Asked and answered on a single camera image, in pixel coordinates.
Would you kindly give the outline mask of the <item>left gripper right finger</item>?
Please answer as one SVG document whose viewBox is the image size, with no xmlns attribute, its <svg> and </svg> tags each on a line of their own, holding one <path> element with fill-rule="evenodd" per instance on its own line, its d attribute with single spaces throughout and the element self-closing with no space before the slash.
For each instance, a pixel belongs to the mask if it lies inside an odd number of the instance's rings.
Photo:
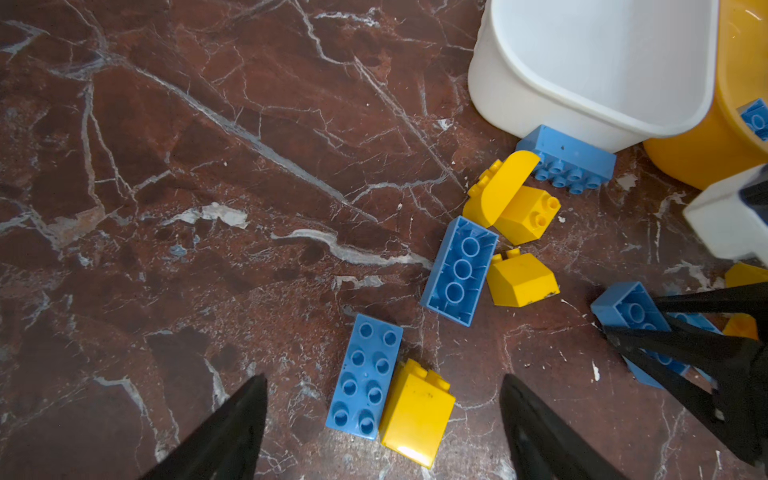
<svg viewBox="0 0 768 480">
<path fill-rule="evenodd" d="M 500 409 L 519 479 L 623 479 L 518 377 L 506 374 Z"/>
</svg>

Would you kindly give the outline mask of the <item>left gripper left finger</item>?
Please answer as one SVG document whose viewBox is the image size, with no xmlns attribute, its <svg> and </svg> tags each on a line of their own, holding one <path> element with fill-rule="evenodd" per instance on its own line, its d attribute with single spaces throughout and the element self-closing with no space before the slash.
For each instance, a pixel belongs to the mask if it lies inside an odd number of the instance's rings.
<svg viewBox="0 0 768 480">
<path fill-rule="evenodd" d="M 267 378 L 255 375 L 143 477 L 252 479 L 267 408 Z"/>
</svg>

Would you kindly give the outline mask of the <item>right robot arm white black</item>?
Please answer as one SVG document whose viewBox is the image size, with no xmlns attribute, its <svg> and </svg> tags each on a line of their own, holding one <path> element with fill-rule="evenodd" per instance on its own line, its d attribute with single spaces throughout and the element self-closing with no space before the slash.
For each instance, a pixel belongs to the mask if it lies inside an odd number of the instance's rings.
<svg viewBox="0 0 768 480">
<path fill-rule="evenodd" d="M 683 211 L 718 258 L 767 259 L 767 168 L 707 187 Z M 637 282 L 611 286 L 592 305 L 629 365 L 667 390 L 737 458 L 767 467 L 767 285 L 652 298 Z M 725 336 L 684 314 L 744 313 L 758 337 Z"/>
</svg>

